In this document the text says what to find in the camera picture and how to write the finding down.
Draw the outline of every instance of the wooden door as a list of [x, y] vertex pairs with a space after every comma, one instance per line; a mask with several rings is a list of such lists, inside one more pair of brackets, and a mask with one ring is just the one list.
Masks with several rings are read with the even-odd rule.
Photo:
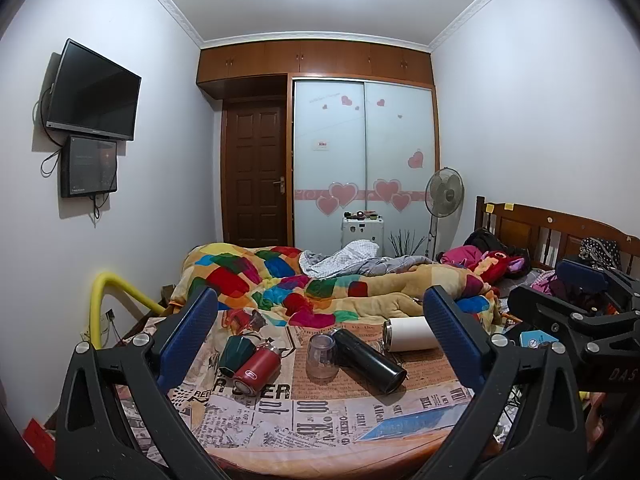
[[231, 104], [223, 132], [225, 242], [286, 245], [284, 103]]
[[198, 83], [226, 79], [229, 75], [229, 59], [232, 46], [208, 48], [200, 54], [198, 65]]
[[337, 73], [371, 75], [371, 46], [361, 41], [337, 41]]
[[404, 59], [404, 79], [433, 84], [431, 56], [429, 54], [406, 48], [402, 53], [402, 58]]
[[264, 73], [264, 43], [233, 45], [229, 59], [229, 77], [246, 77]]
[[300, 42], [266, 41], [264, 67], [269, 74], [300, 72]]
[[336, 41], [300, 41], [300, 72], [336, 73], [338, 51]]
[[378, 77], [405, 79], [403, 49], [398, 46], [371, 44], [371, 73]]

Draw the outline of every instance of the wall-mounted tv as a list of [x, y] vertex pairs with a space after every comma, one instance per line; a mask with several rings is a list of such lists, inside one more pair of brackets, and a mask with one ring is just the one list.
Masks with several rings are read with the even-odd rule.
[[66, 40], [53, 83], [47, 127], [133, 140], [140, 77]]

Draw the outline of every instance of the red thermos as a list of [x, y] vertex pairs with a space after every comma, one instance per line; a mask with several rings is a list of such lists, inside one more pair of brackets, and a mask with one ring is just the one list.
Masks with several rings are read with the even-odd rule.
[[255, 396], [280, 368], [284, 349], [276, 348], [268, 342], [258, 347], [255, 354], [234, 374], [234, 386], [245, 395]]

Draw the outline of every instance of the green cup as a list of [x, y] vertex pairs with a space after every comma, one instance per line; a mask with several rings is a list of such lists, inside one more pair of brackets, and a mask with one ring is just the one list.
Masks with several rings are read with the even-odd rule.
[[233, 377], [241, 366], [255, 353], [255, 345], [241, 335], [229, 336], [218, 362], [218, 370], [227, 377]]

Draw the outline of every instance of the fan pole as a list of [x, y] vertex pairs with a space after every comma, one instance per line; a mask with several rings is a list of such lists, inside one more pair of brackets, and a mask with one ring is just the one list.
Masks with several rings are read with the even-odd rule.
[[429, 240], [427, 241], [427, 257], [432, 260], [436, 257], [436, 240], [438, 239], [438, 217], [431, 215], [431, 225], [429, 226]]

